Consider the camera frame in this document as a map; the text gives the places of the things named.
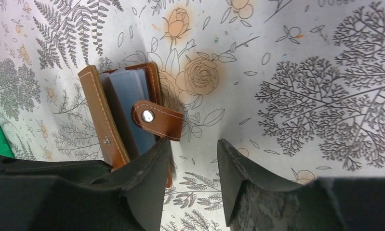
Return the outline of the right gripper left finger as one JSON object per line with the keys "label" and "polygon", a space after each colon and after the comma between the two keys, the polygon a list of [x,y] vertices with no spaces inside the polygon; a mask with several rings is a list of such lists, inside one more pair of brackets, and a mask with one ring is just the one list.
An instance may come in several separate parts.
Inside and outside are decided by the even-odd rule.
{"label": "right gripper left finger", "polygon": [[158,231],[171,153],[161,139],[118,169],[0,155],[0,231]]}

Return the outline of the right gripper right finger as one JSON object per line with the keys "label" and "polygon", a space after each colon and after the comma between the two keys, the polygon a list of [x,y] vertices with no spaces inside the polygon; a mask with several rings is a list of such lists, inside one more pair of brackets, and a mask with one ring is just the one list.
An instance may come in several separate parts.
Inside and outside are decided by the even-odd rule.
{"label": "right gripper right finger", "polygon": [[385,231],[385,178],[322,177],[305,185],[217,143],[226,225],[233,231]]}

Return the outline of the brown leather card holder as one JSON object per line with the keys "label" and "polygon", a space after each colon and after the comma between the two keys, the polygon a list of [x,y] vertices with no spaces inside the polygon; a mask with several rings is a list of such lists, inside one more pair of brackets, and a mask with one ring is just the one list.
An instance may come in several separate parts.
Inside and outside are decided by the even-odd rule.
{"label": "brown leather card holder", "polygon": [[155,63],[79,74],[104,160],[113,169],[145,154],[158,140],[179,141],[182,113],[163,105]]}

